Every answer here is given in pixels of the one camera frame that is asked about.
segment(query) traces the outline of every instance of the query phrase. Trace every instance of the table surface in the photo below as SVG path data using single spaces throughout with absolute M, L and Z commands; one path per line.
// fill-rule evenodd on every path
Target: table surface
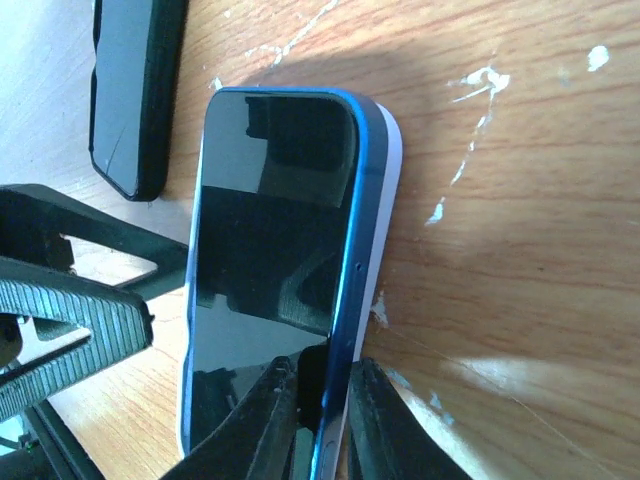
M 405 156 L 376 293 L 389 328 L 371 324 L 365 354 L 411 384 L 420 421 L 476 479 L 640 478 L 637 3 L 278 3 L 191 0 L 168 184 L 135 204 L 87 152 L 90 2 L 3 0 L 2 183 L 187 241 L 217 87 L 370 95 Z M 83 275 L 144 268 L 76 245 Z M 109 479 L 178 460 L 182 295 L 150 303 L 153 348 L 52 398 Z

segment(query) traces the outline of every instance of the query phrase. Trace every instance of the white paint stain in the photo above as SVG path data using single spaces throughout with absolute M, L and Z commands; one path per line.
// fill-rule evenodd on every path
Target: white paint stain
M 223 85 L 222 85 L 222 80 L 220 80 L 220 77 L 214 78 L 213 80 L 211 80 L 211 83 L 209 84 L 209 89 L 214 88 L 216 92 L 220 90 L 222 87 Z
M 444 201 L 445 201 L 445 198 L 442 197 L 438 202 L 438 205 L 436 205 L 436 208 L 433 211 L 433 215 L 431 215 L 431 218 L 429 218 L 429 220 L 425 222 L 425 226 L 433 225 L 435 223 L 438 223 L 440 220 L 442 220 L 442 215 L 444 214 Z
M 604 45 L 593 47 L 587 56 L 589 62 L 588 72 L 595 72 L 609 61 L 609 50 Z
M 431 400 L 429 400 L 429 405 L 431 405 L 436 410 L 442 410 L 442 403 L 440 403 L 440 398 L 438 398 L 438 394 L 434 391 L 431 391 Z
M 509 82 L 511 82 L 511 75 L 506 75 L 502 73 L 496 72 L 493 67 L 482 67 L 479 70 L 476 70 L 469 75 L 462 77 L 457 82 L 449 82 L 449 86 L 462 86 L 462 85 L 470 85 L 470 86 L 478 86 L 482 83 L 485 83 L 482 88 L 479 88 L 467 95 L 456 98 L 453 103 L 461 102 L 463 100 L 467 100 L 468 98 L 475 97 L 476 95 L 480 95 L 484 92 L 489 92 L 489 101 L 493 102 L 495 96 L 503 91 L 505 88 L 509 86 Z
M 451 415 L 449 412 L 444 411 L 444 407 L 442 406 L 442 402 L 440 402 L 440 398 L 438 397 L 438 394 L 433 390 L 431 390 L 431 400 L 429 400 L 429 405 L 431 405 L 433 408 L 435 408 L 441 413 L 442 421 L 447 425 L 451 426 L 456 422 L 455 419 L 453 418 L 453 415 Z
M 396 382 L 401 387 L 406 388 L 407 390 L 413 389 L 413 387 L 409 383 L 409 380 L 404 378 L 404 376 L 398 373 L 397 370 L 394 370 L 393 368 L 386 368 L 385 373 L 387 374 L 387 377 L 389 377 L 391 380 Z
M 462 158 L 462 162 L 460 162 L 458 170 L 456 170 L 455 175 L 449 182 L 450 188 L 453 187 L 458 182 L 458 180 L 460 180 L 460 178 L 462 178 L 462 174 L 464 173 L 464 170 L 467 167 L 469 160 L 471 159 L 471 154 L 476 151 L 479 137 L 485 133 L 487 126 L 493 119 L 493 100 L 498 93 L 502 92 L 509 86 L 510 82 L 511 75 L 499 73 L 494 70 L 491 65 L 489 65 L 488 67 L 482 67 L 475 72 L 465 75 L 459 80 L 451 80 L 447 83 L 449 87 L 480 86 L 480 88 L 477 88 L 473 92 L 456 98 L 455 100 L 453 100 L 453 103 L 458 103 L 463 100 L 467 100 L 469 98 L 480 95 L 484 92 L 489 92 L 489 106 L 487 107 L 487 113 L 480 117 L 478 123 L 476 124 L 476 128 L 473 130 L 471 141 L 467 146 L 467 152 Z M 438 202 L 438 204 L 436 205 L 431 218 L 429 218 L 429 220 L 425 222 L 425 226 L 434 225 L 442 220 L 442 216 L 444 214 L 444 201 L 445 197 L 442 197 L 440 199 L 440 202 Z
M 316 24 L 318 23 L 318 20 L 320 20 L 321 17 L 323 17 L 328 12 L 333 10 L 338 5 L 338 3 L 339 3 L 339 0 L 331 0 L 324 7 L 322 7 L 320 9 L 320 11 L 316 14 L 316 16 L 313 17 L 311 20 L 309 20 L 309 22 L 307 22 L 307 24 L 304 27 L 302 27 L 302 29 L 300 29 L 298 31 L 296 36 L 293 37 L 293 40 L 291 40 L 289 43 L 287 43 L 284 47 L 262 45 L 259 48 L 251 48 L 251 49 L 247 50 L 246 52 L 244 52 L 244 56 L 246 58 L 249 58 L 251 55 L 253 55 L 258 50 L 267 51 L 267 52 L 270 52 L 270 53 L 275 55 L 275 58 L 273 60 L 273 63 L 271 64 L 271 66 L 273 67 L 273 66 L 278 65 L 280 62 L 282 62 L 284 57 L 289 55 L 289 53 L 291 52 L 293 47 L 295 47 L 304 37 L 306 37 L 309 34 L 311 29 L 313 27 L 315 27 Z
M 446 423 L 447 425 L 451 426 L 454 423 L 456 423 L 455 419 L 453 418 L 453 415 L 451 415 L 449 412 L 444 412 L 442 414 L 442 421 L 444 423 Z
M 387 308 L 384 305 L 384 290 L 380 290 L 378 294 L 378 300 L 371 306 L 371 313 L 373 313 L 378 325 L 384 328 L 389 328 L 389 319 L 387 318 Z

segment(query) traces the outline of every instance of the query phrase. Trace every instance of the blue smartphone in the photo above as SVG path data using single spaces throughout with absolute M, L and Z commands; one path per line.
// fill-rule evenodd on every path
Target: blue smartphone
M 401 161 L 395 120 L 365 96 L 262 87 L 213 96 L 187 266 L 183 455 L 286 355 L 298 368 L 291 478 L 334 478 Z

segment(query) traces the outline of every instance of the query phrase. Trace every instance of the black phone case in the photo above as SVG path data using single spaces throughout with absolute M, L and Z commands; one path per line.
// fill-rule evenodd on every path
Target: black phone case
M 91 77 L 91 110 L 89 125 L 89 152 L 94 169 L 113 186 L 123 197 L 131 201 L 151 201 L 158 197 L 167 180 L 169 167 L 169 148 L 171 138 L 171 124 L 177 83 L 177 71 L 180 61 L 180 49 L 184 33 L 188 0 L 148 0 L 151 1 L 151 19 L 147 32 L 146 61 L 141 97 L 131 99 L 126 91 L 129 85 L 122 86 L 122 96 L 113 98 L 108 109 L 96 109 L 96 98 L 101 85 L 101 78 L 97 74 L 101 58 L 98 54 L 100 31 L 103 23 L 118 22 L 118 18 L 110 15 L 103 18 L 103 3 L 115 0 L 96 0 L 94 10 L 93 42 L 96 51 L 96 67 Z M 123 5 L 136 5 L 123 2 Z M 113 57 L 108 59 L 111 65 Z M 123 55 L 117 62 L 128 62 L 130 58 Z M 137 142 L 128 149 L 120 148 L 120 137 L 108 130 L 108 122 L 119 114 L 119 101 L 141 102 L 139 118 L 139 134 Z M 96 153 L 109 156 L 108 152 L 96 152 L 96 139 L 103 136 L 101 144 L 115 145 L 111 158 L 107 161 L 106 171 L 96 163 Z M 133 188 L 125 187 L 118 182 L 115 174 L 109 173 L 109 167 L 114 155 L 123 156 L 118 162 L 136 162 L 136 179 Z

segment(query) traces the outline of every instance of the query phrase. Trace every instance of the phone side button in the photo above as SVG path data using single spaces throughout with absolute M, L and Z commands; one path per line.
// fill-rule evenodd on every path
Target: phone side button
M 335 478 L 335 472 L 333 466 L 336 464 L 336 442 L 329 442 L 324 447 L 324 454 L 322 456 L 322 473 L 320 478 L 322 480 L 333 480 Z

